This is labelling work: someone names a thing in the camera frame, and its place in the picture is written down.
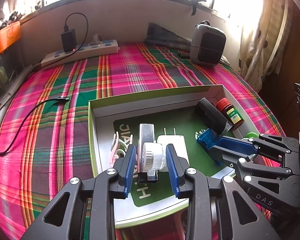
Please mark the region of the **green white tape dispenser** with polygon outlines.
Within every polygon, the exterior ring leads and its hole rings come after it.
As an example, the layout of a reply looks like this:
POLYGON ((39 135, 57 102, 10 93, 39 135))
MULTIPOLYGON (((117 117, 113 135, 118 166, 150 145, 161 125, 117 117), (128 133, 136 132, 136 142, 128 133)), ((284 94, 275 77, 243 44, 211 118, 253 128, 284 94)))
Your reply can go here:
POLYGON ((253 139, 253 138, 258 138, 259 134, 254 133, 254 132, 249 132, 247 133, 242 140, 249 140, 249 139, 253 139))

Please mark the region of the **blue translucent small box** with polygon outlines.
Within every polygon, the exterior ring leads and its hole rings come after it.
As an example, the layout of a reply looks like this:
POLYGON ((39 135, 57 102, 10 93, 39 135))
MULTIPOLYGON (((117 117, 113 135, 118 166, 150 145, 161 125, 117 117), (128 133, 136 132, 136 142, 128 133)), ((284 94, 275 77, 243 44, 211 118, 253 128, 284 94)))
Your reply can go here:
POLYGON ((215 157, 209 153, 209 150, 218 144, 219 140, 221 137, 217 135, 213 130, 210 128, 203 130, 201 129, 199 132, 196 132, 194 135, 196 141, 198 144, 204 149, 204 151, 210 156, 211 159, 214 160, 214 162, 218 165, 221 166, 222 162, 218 161, 215 157))

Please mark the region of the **black charger plug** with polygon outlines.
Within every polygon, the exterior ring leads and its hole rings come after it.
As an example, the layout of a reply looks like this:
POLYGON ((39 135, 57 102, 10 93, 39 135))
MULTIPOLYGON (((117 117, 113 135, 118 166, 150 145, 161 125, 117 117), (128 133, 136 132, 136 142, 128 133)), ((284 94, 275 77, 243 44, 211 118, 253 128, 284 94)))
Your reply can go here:
POLYGON ((64 31, 61 34, 63 50, 65 53, 74 51, 77 47, 75 29, 64 31))

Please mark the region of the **black window latch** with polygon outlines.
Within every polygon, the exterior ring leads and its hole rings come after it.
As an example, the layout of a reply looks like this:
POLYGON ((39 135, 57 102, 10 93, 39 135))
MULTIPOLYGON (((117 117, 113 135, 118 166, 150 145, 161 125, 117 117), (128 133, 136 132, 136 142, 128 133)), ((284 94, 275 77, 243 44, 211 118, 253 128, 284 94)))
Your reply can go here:
POLYGON ((190 0, 192 5, 192 16, 194 16, 197 12, 197 6, 199 5, 199 2, 206 2, 206 0, 190 0))

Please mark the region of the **white power strip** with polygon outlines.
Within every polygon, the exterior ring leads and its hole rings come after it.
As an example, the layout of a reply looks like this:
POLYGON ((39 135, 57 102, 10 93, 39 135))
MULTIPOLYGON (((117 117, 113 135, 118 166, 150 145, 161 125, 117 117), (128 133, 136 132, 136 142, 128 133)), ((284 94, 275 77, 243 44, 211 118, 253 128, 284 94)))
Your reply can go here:
POLYGON ((117 40, 101 41, 100 44, 91 45, 84 44, 77 52, 59 50, 54 53, 46 55, 41 61, 42 67, 56 66, 57 64, 65 64, 71 61, 87 59, 90 57, 97 57, 102 55, 116 54, 119 51, 117 40))

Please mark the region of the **black cylindrical device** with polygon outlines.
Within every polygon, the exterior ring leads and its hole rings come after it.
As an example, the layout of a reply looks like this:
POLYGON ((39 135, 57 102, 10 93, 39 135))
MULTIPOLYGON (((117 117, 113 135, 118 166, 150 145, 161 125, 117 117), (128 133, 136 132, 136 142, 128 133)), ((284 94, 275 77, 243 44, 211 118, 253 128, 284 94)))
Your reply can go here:
POLYGON ((218 136, 223 136, 232 129, 232 124, 227 118, 206 98, 202 98, 196 104, 195 112, 218 136))

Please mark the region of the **plaid pink green cloth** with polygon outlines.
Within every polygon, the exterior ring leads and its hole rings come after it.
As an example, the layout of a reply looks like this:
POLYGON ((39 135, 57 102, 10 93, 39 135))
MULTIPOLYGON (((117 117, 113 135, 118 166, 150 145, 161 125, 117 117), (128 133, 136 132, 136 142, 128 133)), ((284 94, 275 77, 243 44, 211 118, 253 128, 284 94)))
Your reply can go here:
POLYGON ((146 90, 223 85, 256 128, 283 135, 258 94, 230 67, 202 67, 178 52, 144 43, 117 54, 46 68, 12 100, 0 128, 0 231, 19 239, 72 177, 93 176, 88 137, 91 100, 146 90))

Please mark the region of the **green cardboard box tray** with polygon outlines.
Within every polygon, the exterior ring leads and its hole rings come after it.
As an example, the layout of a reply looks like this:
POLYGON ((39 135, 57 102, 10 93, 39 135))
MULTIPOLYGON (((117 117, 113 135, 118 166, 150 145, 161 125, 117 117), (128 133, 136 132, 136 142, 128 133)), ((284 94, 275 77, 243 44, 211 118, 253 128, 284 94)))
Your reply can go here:
MULTIPOLYGON (((232 132, 233 137, 241 139, 250 132, 258 133, 243 106, 223 85, 160 89, 92 100, 88 107, 88 134, 93 174, 96 176, 109 168, 115 134, 124 142, 137 144, 139 125, 153 124, 156 136, 184 137, 191 167, 214 178, 232 176, 232 168, 217 165, 196 141, 198 134, 206 129, 194 111, 202 98, 214 104, 227 98, 239 111, 244 122, 232 132)), ((141 185, 133 181, 128 197, 115 200, 115 226, 122 229, 145 224, 187 206, 187 200, 173 194, 168 174, 161 172, 156 184, 141 185)))

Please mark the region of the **orange shelf tray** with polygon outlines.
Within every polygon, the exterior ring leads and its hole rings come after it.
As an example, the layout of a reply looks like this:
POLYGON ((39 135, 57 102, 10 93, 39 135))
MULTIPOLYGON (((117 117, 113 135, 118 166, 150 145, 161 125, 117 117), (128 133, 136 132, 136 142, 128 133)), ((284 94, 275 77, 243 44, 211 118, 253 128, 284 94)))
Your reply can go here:
POLYGON ((12 23, 0 30, 0 54, 21 39, 20 22, 12 23))

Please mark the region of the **grey portable heater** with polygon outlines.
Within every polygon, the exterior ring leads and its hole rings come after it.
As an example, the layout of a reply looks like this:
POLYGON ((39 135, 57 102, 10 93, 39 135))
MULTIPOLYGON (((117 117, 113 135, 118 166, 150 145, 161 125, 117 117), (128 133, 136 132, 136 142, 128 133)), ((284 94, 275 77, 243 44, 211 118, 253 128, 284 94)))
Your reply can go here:
POLYGON ((191 40, 190 60, 196 64, 217 65, 223 55, 226 35, 209 21, 200 22, 194 29, 191 40))

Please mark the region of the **cream patterned curtain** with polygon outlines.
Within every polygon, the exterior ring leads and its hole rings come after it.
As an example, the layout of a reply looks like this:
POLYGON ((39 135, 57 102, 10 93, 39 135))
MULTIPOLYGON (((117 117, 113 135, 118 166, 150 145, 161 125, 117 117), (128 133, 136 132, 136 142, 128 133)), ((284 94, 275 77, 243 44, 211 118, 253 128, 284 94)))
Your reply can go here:
POLYGON ((279 74, 289 37, 292 0, 243 0, 238 73, 256 91, 266 77, 279 74))

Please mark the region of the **silver metal rectangular case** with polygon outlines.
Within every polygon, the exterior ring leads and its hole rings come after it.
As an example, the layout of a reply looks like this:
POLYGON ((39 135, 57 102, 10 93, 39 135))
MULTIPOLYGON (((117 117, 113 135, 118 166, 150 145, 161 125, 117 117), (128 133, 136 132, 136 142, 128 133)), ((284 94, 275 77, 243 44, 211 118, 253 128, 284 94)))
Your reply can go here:
POLYGON ((156 184, 159 180, 158 171, 147 173, 142 169, 142 148, 145 142, 155 142, 154 124, 139 124, 137 167, 139 184, 156 184))

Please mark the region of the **white power adapter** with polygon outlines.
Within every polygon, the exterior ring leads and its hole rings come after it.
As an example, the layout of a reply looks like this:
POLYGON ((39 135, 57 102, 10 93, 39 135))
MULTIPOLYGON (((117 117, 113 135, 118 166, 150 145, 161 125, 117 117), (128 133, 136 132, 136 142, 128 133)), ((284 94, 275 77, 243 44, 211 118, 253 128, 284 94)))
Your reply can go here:
POLYGON ((154 155, 154 165, 160 172, 167 172, 166 164, 166 146, 168 144, 173 144, 177 156, 182 157, 189 162, 185 139, 183 135, 176 135, 175 128, 173 129, 173 134, 160 135, 157 138, 155 144, 155 155, 154 155))

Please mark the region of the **red cap brown bottle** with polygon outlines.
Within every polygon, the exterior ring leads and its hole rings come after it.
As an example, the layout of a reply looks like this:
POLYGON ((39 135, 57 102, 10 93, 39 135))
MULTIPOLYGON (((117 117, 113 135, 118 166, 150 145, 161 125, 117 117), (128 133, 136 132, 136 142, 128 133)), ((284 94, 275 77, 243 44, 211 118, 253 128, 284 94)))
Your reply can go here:
POLYGON ((244 123, 244 119, 239 111, 229 102, 227 98, 222 98, 216 104, 216 108, 227 118, 232 124, 231 131, 239 128, 244 123))

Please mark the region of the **white round cap container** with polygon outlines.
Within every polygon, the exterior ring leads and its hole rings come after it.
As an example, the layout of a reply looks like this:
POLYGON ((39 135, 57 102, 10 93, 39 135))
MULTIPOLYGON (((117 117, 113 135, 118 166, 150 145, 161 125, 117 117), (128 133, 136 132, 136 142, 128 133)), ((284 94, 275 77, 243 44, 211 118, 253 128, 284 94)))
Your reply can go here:
POLYGON ((166 167, 166 156, 162 144, 145 142, 142 148, 143 172, 163 170, 166 167))

